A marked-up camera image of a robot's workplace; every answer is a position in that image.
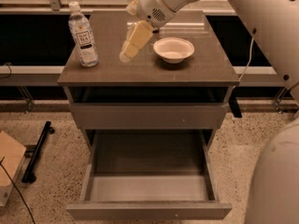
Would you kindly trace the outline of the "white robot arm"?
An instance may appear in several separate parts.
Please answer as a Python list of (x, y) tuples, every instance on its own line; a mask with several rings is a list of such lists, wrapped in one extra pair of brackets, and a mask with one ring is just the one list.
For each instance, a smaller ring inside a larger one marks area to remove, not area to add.
[[(140, 21), (130, 28), (120, 59), (130, 62), (155, 28), (198, 0), (134, 0), (127, 11)], [(299, 92), (299, 1), (228, 0), (293, 98)], [(250, 181), (245, 224), (299, 224), (299, 119), (263, 148)]]

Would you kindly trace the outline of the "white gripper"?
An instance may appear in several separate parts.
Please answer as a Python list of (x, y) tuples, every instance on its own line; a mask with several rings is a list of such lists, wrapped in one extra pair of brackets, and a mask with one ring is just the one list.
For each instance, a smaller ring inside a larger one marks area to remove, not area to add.
[(134, 0), (126, 10), (143, 21), (132, 24), (128, 29), (120, 52), (120, 60), (123, 63), (129, 63), (150, 41), (153, 27), (160, 28), (166, 25), (176, 15), (163, 0)]

